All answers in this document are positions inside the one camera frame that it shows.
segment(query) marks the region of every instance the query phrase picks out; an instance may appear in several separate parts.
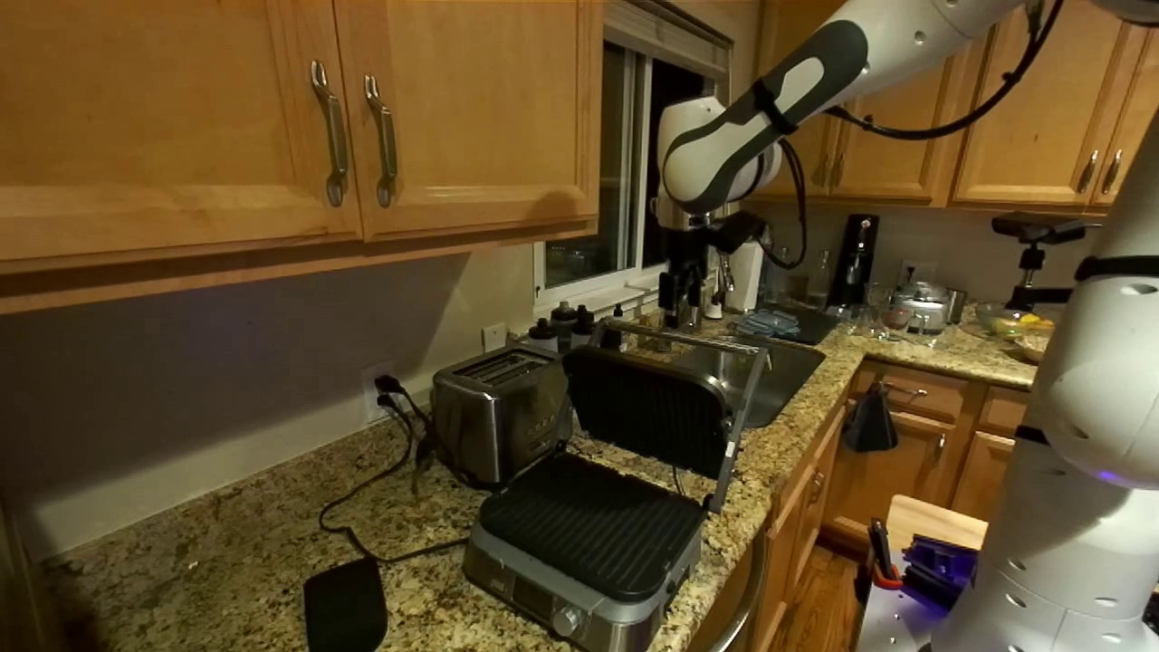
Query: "stainless steel toaster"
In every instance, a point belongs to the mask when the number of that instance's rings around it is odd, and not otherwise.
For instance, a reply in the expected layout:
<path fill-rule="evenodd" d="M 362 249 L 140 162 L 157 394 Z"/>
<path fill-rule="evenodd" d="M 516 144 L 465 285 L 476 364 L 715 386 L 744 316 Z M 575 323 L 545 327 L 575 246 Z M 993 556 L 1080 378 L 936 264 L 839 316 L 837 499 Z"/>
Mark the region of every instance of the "stainless steel toaster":
<path fill-rule="evenodd" d="M 570 378 L 523 343 L 436 374 L 431 429 L 438 459 L 471 485 L 502 485 L 572 430 Z"/>

